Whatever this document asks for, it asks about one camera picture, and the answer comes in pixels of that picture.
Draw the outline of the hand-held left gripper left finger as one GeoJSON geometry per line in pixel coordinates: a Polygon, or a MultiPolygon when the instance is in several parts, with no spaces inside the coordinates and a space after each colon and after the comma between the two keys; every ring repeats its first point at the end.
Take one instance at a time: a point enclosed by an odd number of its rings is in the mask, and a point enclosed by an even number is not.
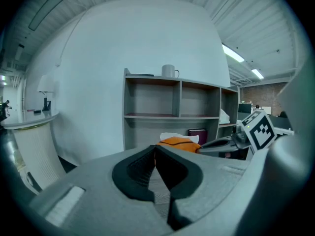
{"type": "Polygon", "coordinates": [[[36,196],[30,206],[45,236],[166,236],[173,232],[148,188],[154,146],[91,160],[36,196]]]}

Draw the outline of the white round pedestal table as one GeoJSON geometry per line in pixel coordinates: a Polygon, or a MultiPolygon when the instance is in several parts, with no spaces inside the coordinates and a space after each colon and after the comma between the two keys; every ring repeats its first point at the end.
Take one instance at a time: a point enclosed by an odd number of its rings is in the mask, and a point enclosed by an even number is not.
{"type": "Polygon", "coordinates": [[[1,121],[12,131],[23,161],[41,189],[45,189],[66,172],[58,158],[50,123],[59,115],[56,110],[39,114],[22,111],[1,121]]]}

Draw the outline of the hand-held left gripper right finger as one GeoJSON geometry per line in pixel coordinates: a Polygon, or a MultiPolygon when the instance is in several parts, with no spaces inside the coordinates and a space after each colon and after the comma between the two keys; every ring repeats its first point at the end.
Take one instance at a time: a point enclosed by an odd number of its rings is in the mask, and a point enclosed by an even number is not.
{"type": "Polygon", "coordinates": [[[248,161],[156,146],[156,169],[170,194],[167,223],[179,230],[216,208],[244,175],[248,161]]]}

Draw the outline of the white mug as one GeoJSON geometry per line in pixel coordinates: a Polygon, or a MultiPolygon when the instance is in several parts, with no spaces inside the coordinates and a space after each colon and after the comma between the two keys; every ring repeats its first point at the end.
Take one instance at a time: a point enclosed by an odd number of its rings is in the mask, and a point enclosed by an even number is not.
{"type": "Polygon", "coordinates": [[[165,64],[161,69],[161,76],[166,78],[179,78],[180,72],[171,64],[165,64]]]}

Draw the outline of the white tissue box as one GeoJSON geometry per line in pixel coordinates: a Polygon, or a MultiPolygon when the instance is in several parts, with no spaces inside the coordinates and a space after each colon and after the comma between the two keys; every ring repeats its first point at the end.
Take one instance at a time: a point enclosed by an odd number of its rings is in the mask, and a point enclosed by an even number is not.
{"type": "Polygon", "coordinates": [[[230,117],[223,109],[220,109],[219,124],[230,124],[230,117]]]}

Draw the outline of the small ceiling light panel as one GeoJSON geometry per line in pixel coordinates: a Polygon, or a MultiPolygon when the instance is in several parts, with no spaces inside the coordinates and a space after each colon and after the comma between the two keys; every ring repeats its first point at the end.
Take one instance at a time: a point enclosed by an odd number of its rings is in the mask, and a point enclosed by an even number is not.
{"type": "Polygon", "coordinates": [[[15,57],[14,57],[14,59],[15,59],[16,61],[19,61],[19,60],[20,60],[21,55],[22,55],[22,53],[23,53],[23,51],[24,51],[24,48],[25,48],[24,45],[22,45],[22,44],[19,44],[19,45],[18,45],[17,50],[16,50],[16,54],[15,54],[15,57]]]}

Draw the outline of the long black pendant lamp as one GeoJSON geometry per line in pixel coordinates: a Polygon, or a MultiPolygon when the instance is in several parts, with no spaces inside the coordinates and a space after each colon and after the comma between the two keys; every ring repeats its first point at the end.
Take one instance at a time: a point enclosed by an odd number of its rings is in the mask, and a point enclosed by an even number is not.
{"type": "Polygon", "coordinates": [[[47,0],[37,11],[33,19],[31,20],[28,28],[32,31],[35,31],[45,17],[63,0],[47,0]]]}

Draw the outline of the orange and white bag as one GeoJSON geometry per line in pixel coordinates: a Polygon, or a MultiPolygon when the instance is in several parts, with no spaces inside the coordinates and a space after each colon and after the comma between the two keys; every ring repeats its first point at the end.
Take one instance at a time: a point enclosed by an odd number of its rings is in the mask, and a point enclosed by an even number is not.
{"type": "Polygon", "coordinates": [[[157,145],[169,146],[192,153],[196,153],[196,151],[201,148],[201,145],[194,143],[189,136],[170,132],[161,133],[160,141],[157,145]]]}

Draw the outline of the maroon book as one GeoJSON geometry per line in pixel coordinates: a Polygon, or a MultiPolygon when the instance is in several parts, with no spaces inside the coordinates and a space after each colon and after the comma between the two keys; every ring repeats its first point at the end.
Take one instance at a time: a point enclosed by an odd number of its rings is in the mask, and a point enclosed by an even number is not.
{"type": "Polygon", "coordinates": [[[199,145],[203,145],[207,142],[208,131],[206,129],[189,129],[188,136],[194,142],[199,145]]]}

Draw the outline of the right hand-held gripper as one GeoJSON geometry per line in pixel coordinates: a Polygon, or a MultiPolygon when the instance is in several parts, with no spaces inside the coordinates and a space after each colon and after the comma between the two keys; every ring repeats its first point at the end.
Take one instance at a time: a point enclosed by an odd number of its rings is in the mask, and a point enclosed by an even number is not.
{"type": "Polygon", "coordinates": [[[241,157],[247,148],[259,151],[269,147],[276,138],[274,126],[264,110],[256,110],[251,114],[239,112],[232,137],[206,142],[196,152],[212,157],[241,157]]]}

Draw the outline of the long lit ceiling light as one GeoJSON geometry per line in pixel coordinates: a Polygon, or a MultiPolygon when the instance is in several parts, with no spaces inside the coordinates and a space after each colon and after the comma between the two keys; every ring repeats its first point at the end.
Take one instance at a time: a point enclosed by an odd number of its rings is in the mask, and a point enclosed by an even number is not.
{"type": "Polygon", "coordinates": [[[226,45],[222,44],[223,51],[226,55],[231,57],[232,59],[236,60],[239,63],[242,63],[245,61],[243,57],[241,57],[238,53],[236,53],[234,50],[230,49],[226,45]]]}

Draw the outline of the grey wooden shelf unit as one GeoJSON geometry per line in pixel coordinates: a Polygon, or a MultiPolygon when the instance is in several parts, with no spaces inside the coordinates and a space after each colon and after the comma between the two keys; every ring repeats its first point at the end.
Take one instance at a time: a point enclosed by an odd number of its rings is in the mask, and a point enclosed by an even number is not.
{"type": "Polygon", "coordinates": [[[206,129],[207,142],[231,128],[238,117],[237,89],[179,78],[135,77],[123,79],[124,149],[153,145],[164,132],[188,135],[189,129],[206,129]],[[219,124],[220,109],[230,124],[219,124]]]}

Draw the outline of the white shade table lamp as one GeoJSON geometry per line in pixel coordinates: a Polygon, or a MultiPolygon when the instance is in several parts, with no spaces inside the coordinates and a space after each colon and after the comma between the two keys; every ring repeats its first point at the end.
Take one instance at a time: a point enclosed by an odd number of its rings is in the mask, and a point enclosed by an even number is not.
{"type": "Polygon", "coordinates": [[[54,93],[54,82],[51,76],[43,75],[41,77],[37,91],[44,95],[44,106],[42,111],[49,111],[51,102],[48,100],[47,94],[54,93]]]}

